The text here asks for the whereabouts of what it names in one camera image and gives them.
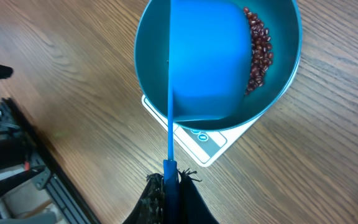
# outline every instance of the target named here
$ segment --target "red bean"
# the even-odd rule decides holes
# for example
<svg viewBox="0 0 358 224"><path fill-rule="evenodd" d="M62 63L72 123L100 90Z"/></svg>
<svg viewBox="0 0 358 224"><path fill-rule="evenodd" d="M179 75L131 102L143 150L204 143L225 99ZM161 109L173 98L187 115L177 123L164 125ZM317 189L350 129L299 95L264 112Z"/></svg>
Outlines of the red bean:
<svg viewBox="0 0 358 224"><path fill-rule="evenodd" d="M261 45L261 44L262 44L262 39L261 38L256 39L255 45Z"/></svg>
<svg viewBox="0 0 358 224"><path fill-rule="evenodd" d="M273 45L271 43L267 43L266 44L266 48L267 50L272 50L273 49Z"/></svg>
<svg viewBox="0 0 358 224"><path fill-rule="evenodd" d="M267 59L267 58L264 58L264 60L263 60L263 63L264 63L264 65L268 65L269 64L269 59Z"/></svg>
<svg viewBox="0 0 358 224"><path fill-rule="evenodd" d="M258 19L258 14L256 14L256 13L253 14L251 18L252 18L252 20L255 20L255 22L256 22L256 19Z"/></svg>
<svg viewBox="0 0 358 224"><path fill-rule="evenodd" d="M265 24L258 18L256 13L249 11L248 7L243 8L244 14L248 18L250 24L251 47L252 47L252 63L249 73L249 80L245 95L248 95L256 88L264 85L264 76L269 66L273 64L273 45L269 43L269 28L265 28Z"/></svg>

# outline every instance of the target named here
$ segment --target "bowl rim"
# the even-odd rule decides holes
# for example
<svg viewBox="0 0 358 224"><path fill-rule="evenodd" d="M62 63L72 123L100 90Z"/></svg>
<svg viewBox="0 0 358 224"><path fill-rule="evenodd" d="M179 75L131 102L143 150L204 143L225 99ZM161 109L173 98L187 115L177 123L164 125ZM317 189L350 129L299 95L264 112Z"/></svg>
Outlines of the bowl rim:
<svg viewBox="0 0 358 224"><path fill-rule="evenodd" d="M150 3L152 2L153 0L149 0L149 2L147 3L143 13L142 13L142 16L140 17L139 19L139 23L137 25L137 29L136 29L136 35L135 35L135 44L134 44L134 65L135 65L135 72L136 72L136 77L138 80L139 79L139 75L138 75L138 72L137 72L137 66L136 66L136 45L137 45L137 38L138 38L138 32L139 32L139 27L140 27L140 24L143 20L143 17L144 17L144 14L146 13L147 11L147 8L150 6ZM301 59L301 49L302 49L302 41L303 41L303 29L302 29L302 20L301 20L301 13L300 13L300 10L299 10L299 7L298 7L298 4L296 3L296 0L291 0L292 1L292 4L295 8L295 14L296 14L296 19L298 20L298 30L299 30L299 40L298 40L298 50L296 52L296 62L294 64L294 67L293 67L293 70L291 72L291 75L290 75L290 78L288 79L287 83L284 85L284 87L281 89L280 93L274 98L274 100L272 100L272 102L270 102L262 111L260 111L259 113L257 113L256 115L254 115L253 117L251 117L250 119L246 120L246 121L243 121L239 124L236 124L236 125L233 125L233 126L230 126L230 127L227 127L227 128L222 128L222 129L197 129L198 131L225 131L225 130L228 130L228 129L233 129L233 128L236 128L236 127L239 127L239 126L242 126L246 123L248 123L249 121L252 121L253 119L256 119L260 116L262 116L267 110L269 110L274 103L277 102L278 99L280 99L281 96L284 95L284 93L289 89L290 85L292 84L292 82L294 81L295 79L295 76L296 76L296 72L298 71L298 67L299 67L299 64L300 64L300 59ZM164 117L164 118L167 118L163 113L161 113L161 111L156 107L154 106L154 104L152 103L152 101L149 99L149 97L147 96L146 92L144 91L143 89L143 86L142 84L139 82L139 85L140 85L140 88L142 89L142 92L143 94L146 96L146 98L148 99L148 101L150 102L150 104ZM182 123L176 123L179 127L182 127L182 128L186 128L186 129L192 129L192 128L189 128L189 127L186 127L185 125L182 125Z"/></svg>

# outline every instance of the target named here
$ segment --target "wooden table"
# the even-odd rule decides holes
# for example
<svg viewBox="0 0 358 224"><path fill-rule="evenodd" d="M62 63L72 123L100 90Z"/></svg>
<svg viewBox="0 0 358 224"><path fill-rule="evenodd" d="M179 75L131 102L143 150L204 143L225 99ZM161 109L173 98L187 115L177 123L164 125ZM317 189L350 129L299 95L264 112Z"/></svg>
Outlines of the wooden table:
<svg viewBox="0 0 358 224"><path fill-rule="evenodd" d="M140 103L133 48L147 0L0 0L0 82L103 223L162 172L167 133ZM212 166L177 147L221 223L358 223L358 0L299 0L296 80Z"/></svg>

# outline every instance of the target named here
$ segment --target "white scale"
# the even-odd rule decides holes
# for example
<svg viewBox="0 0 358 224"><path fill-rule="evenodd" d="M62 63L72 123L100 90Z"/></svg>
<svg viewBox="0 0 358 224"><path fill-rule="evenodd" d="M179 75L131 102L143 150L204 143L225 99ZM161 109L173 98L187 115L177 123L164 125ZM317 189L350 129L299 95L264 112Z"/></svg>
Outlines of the white scale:
<svg viewBox="0 0 358 224"><path fill-rule="evenodd" d="M147 111L168 131L164 118L143 95L142 104ZM221 156L258 119L257 117L242 126L225 131L194 131L173 124L173 138L193 158L198 165L208 167Z"/></svg>

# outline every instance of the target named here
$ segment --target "metal frame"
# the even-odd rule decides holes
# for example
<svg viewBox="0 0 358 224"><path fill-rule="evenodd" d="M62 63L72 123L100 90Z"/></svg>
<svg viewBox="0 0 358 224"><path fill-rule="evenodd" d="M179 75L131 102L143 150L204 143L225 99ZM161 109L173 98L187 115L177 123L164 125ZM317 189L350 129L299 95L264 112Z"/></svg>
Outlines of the metal frame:
<svg viewBox="0 0 358 224"><path fill-rule="evenodd" d="M4 116L10 116L10 119L21 127L24 138L33 145L34 150L29 156L31 167L46 166L32 181L39 190L45 189L48 192L66 221L72 224L101 223L15 102L12 99L2 99L0 110Z"/></svg>

